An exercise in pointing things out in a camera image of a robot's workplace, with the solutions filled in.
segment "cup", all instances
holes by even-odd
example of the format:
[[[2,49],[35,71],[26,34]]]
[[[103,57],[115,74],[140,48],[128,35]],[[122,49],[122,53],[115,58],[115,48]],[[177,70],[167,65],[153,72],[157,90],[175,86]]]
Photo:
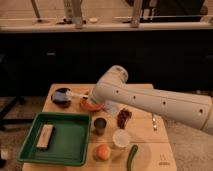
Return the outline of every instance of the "cup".
[[[130,144],[129,133],[124,129],[117,129],[113,133],[113,142],[116,148],[125,149]]]
[[[104,118],[97,118],[94,121],[95,132],[98,135],[103,135],[105,132],[107,122]]]

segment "green tray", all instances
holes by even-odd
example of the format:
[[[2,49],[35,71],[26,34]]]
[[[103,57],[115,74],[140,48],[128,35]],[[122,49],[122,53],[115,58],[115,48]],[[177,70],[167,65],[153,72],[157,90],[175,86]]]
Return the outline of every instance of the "green tray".
[[[36,148],[43,124],[53,124],[48,149]],[[20,150],[18,161],[82,166],[86,161],[91,118],[82,114],[38,113]]]

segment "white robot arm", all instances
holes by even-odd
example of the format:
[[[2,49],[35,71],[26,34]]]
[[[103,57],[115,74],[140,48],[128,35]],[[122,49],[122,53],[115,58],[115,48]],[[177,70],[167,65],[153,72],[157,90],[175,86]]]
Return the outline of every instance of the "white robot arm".
[[[127,71],[112,66],[89,93],[90,104],[112,100],[167,116],[196,129],[213,134],[212,98],[203,95],[177,93],[156,89],[137,89],[125,84]]]

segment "dark background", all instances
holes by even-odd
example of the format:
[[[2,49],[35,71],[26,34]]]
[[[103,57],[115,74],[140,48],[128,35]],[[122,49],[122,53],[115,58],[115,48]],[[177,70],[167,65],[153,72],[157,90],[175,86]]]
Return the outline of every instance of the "dark background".
[[[0,34],[0,54],[0,96],[96,83],[115,64],[127,69],[128,83],[213,88],[213,30]]]

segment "apple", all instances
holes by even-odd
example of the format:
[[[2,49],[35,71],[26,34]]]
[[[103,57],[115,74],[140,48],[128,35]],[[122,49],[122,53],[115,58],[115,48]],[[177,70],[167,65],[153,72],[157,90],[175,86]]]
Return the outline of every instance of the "apple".
[[[96,156],[103,160],[106,161],[110,158],[111,155],[111,149],[107,144],[101,144],[96,148]]]

